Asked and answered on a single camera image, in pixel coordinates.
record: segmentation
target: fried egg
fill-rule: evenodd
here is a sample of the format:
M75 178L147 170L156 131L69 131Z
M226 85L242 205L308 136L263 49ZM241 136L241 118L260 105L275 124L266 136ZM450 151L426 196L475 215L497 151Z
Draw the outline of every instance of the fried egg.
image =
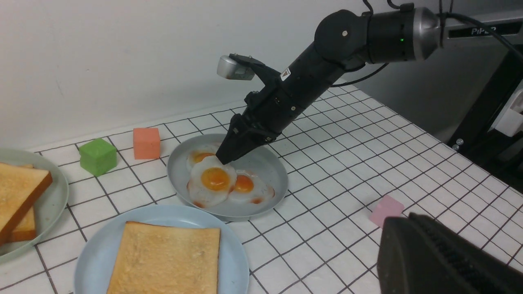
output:
M195 206L207 208L227 200L235 184L234 168L223 165L216 156L210 155L192 167L187 191Z
M258 175L243 170L236 171L236 183L229 199L236 203L260 204L274 197L274 189Z
M204 158L216 155L219 147L219 143L210 143L192 150L187 157L187 170L191 171L194 165L201 162Z

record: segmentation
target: orange cube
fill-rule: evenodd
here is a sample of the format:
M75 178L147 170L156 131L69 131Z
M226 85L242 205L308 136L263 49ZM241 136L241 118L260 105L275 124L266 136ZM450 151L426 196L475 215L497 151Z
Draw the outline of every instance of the orange cube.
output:
M160 158L160 132L157 128L133 130L134 159Z

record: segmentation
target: green plate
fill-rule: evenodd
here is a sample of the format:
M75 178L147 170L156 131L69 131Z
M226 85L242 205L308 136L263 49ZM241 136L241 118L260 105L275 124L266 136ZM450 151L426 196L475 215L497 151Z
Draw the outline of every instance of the green plate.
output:
M35 168L50 171L53 177L51 186L34 205L37 237L31 241L7 243L0 246L0 263L3 263L31 249L53 228L67 205L69 185L62 171L39 154L0 148L0 162L13 165L32 164Z

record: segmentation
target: plate rim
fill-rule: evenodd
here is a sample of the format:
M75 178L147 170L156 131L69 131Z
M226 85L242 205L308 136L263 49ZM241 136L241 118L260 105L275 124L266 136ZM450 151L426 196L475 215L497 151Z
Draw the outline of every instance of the plate rim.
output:
M77 289L77 275L78 275L78 264L80 264L80 260L81 258L86 258L84 255L86 254L85 253L85 249L87 248L87 246L89 244L93 244L94 241L92 241L93 239L95 239L96 236L100 235L101 234L101 231L104 230L107 226L109 226L110 224L116 222L118 219L121 219L121 218L124 218L124 216L126 214L129 214L131 212L134 212L134 211L138 211L138 210L141 210L141 209L154 209L154 208L158 208L158 207L170 207L172 209L186 209L186 210L192 210L194 213L204 213L204 214L208 214L210 217L212 217L217 223L220 224L220 229L221 230L226 230L228 231L229 233L231 233L231 236L233 238L233 241L235 243L238 243L240 245L240 248L241 248L241 253L242 253L242 259L244 261L244 265L246 266L247 268L247 271L246 271L246 277L245 277L245 280L246 280L246 289L245 289L245 294L248 293L248 290L249 290L249 285L250 285L250 272L251 272L251 267L250 267L250 264L249 264L249 261L248 261L248 257L247 257L247 252L245 250L245 247L243 246L242 244L242 241L240 240L240 238L238 237L238 235L223 221L221 221L219 218L215 217L214 215L212 215L211 213L208 213L204 210L201 210L201 209L197 209L197 208L194 208L194 207L190 207L190 206L185 206L185 205L177 205L177 204L156 204L156 205L153 205L153 206L142 206L142 207L138 207L138 208L134 208L134 209L131 209L131 210L128 210L118 216L115 216L113 217L112 219L109 219L109 221L103 226L101 227L100 229L98 229L96 231L95 234L93 234L93 236L91 236L91 238L89 238L89 240L87 240L87 242L85 242L85 245L84 247L82 248L82 251L80 252L80 254L78 255L78 258L76 259L76 265L74 267L74 273L73 273L73 292L74 293L77 293L78 292L78 289ZM177 214L173 213L171 214L171 217L176 219L177 217Z
M178 144L176 147L174 147L174 149L171 151L171 153L169 154L169 159L167 161L167 164L165 165L165 168L166 168L166 171L167 171L167 178L169 179L169 182L171 184L171 186L173 187L173 189L176 191L176 197L178 197L179 199L181 199L181 201L188 207L192 207L192 208L196 208L196 209L199 209L199 210L202 210L204 212L207 212L213 216L218 216L218 217L222 217L222 218L227 218L228 220L231 220L231 219L245 219L245 218L252 218L252 217L257 217L257 216L260 216L262 214L266 214L268 211L270 211L271 209L277 207L284 199L285 199L285 194L287 193L287 190L289 189L289 173L287 172L287 169L285 168L285 166L283 165L283 163L281 162L280 158L276 157L275 154L273 154L270 150L268 150L265 146L259 146L258 148L265 148L266 151L268 151L270 153L270 156L274 156L274 158L278 161L279 165L281 165L281 168L283 171L285 171L285 190L282 192L282 195L281 195L281 198L274 203L274 205L272 206L267 206L265 210L263 211L260 211L258 213L255 213L255 214L248 214L248 215L245 215L245 216L228 216L228 215L225 215L225 214L220 214L220 213L214 213L214 212L211 212L211 211L208 211L204 208L200 208L200 207L197 207L196 205L194 205L191 201L187 201L186 199L183 199L180 195L180 192L176 189L176 187L174 186L174 183L173 181L171 180L170 178L170 172L169 172L169 167L173 164L173 161L171 158L172 158L172 155L173 153L178 149L180 148L180 146L182 144L184 144L185 142L187 141L190 141L190 140L194 140L195 138L200 138L200 137L203 137L203 136L210 136L210 135L220 135L220 136L224 136L225 137L225 134L222 134L222 133L208 133L208 134L201 134L201 135L198 135L198 136L195 136L195 137L192 137L192 138L189 138L183 142L181 142L180 144Z
M11 261L11 260L14 260L14 259L20 257L23 253L29 251L32 247L34 247L36 244L38 244L43 239L43 237L46 236L54 228L56 223L62 217L62 214L63 214L65 208L67 207L67 204L69 203L69 195L70 195L70 192L71 192L71 190L69 188L69 181L67 180L67 177L65 176L63 171L60 169L59 166L54 164L52 161L50 161L45 156L40 155L40 154L35 153L35 152L30 152L30 151L27 151L27 150L23 150L23 149L0 148L0 154L2 152L4 152L4 151L25 154L27 157L37 156L41 160L44 160L48 164L52 165L56 169L56 171L58 172L58 177L60 177L61 180L64 181L64 185L63 186L65 186L65 202L63 204L63 207L60 210L60 213L56 216L56 218L53 221L51 221L49 226L45 230L43 230L39 235L37 235L32 240L27 241L27 243L22 245L21 247L15 249L15 250L13 250L13 251L11 251L9 253L6 253L4 255L0 255L0 264L8 262L8 261Z

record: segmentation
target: egg white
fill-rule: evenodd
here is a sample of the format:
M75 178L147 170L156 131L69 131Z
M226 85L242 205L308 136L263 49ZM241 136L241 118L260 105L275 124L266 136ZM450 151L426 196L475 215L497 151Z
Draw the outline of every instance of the egg white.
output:
M241 193L236 190L233 190L229 194L230 201L233 201L235 203L245 204L245 203L254 203L254 204L260 204L262 202L265 202L267 200L270 200L274 197L275 191L274 188L271 187L268 183L266 183L262 178L260 178L258 175L244 171L244 170L236 170L237 176L244 175L250 178L253 181L254 187L253 190L247 193Z
M220 147L219 143L210 143L210 144L205 144L205 145L199 146L199 147L195 148L194 150L192 150L189 153L189 155L187 156L187 161L186 161L187 170L191 171L192 168L194 167L194 165L197 163L194 160L194 157L196 155L201 154L201 153L216 154L219 147Z
M229 185L221 191L208 189L201 181L202 173L213 167L221 168L229 177ZM236 171L230 165L223 165L216 156L207 156L201 162L196 163L190 172L190 180L187 183L189 198L198 207L207 208L218 205L229 195L229 191L236 183Z

